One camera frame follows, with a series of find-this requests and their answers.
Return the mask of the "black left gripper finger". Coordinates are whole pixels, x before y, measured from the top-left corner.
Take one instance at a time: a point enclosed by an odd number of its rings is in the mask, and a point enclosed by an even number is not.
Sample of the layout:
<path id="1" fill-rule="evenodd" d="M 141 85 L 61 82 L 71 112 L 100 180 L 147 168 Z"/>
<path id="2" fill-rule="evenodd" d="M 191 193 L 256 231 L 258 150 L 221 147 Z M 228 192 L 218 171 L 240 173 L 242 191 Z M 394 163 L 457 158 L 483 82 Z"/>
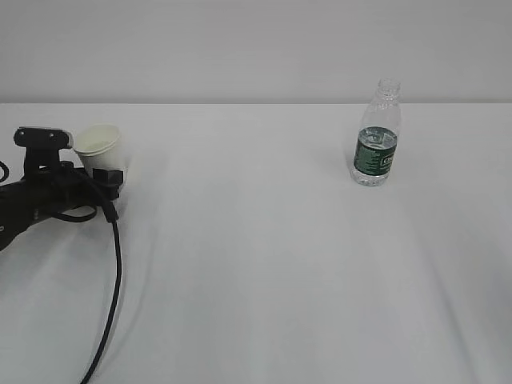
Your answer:
<path id="1" fill-rule="evenodd" d="M 93 180 L 105 188 L 118 189 L 124 184 L 124 173 L 121 170 L 93 168 Z"/>

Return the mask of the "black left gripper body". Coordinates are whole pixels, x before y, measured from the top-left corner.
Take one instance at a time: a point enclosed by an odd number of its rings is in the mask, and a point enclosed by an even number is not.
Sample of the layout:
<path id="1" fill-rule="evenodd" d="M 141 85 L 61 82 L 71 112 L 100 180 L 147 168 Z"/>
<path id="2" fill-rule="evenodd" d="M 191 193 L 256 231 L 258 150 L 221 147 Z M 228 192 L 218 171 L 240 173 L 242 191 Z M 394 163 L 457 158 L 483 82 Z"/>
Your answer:
<path id="1" fill-rule="evenodd" d="M 59 189 L 64 201 L 59 211 L 65 212 L 85 206 L 101 207 L 103 212 L 116 212 L 114 201 L 119 198 L 120 188 L 105 188 L 97 184 L 83 167 L 77 168 L 72 162 L 61 161 Z"/>

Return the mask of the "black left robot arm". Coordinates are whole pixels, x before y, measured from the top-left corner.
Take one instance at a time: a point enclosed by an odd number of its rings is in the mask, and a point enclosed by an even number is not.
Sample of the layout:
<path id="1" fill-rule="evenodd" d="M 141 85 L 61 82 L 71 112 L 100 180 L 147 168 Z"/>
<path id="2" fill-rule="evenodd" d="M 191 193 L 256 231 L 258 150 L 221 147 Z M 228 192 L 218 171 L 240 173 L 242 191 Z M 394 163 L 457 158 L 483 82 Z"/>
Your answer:
<path id="1" fill-rule="evenodd" d="M 114 200 L 124 182 L 122 171 L 94 169 L 89 176 L 85 169 L 61 160 L 58 150 L 36 149 L 26 151 L 24 170 L 20 181 L 1 186 L 2 249 L 39 222 L 49 218 L 86 222 L 101 208 L 120 251 Z"/>

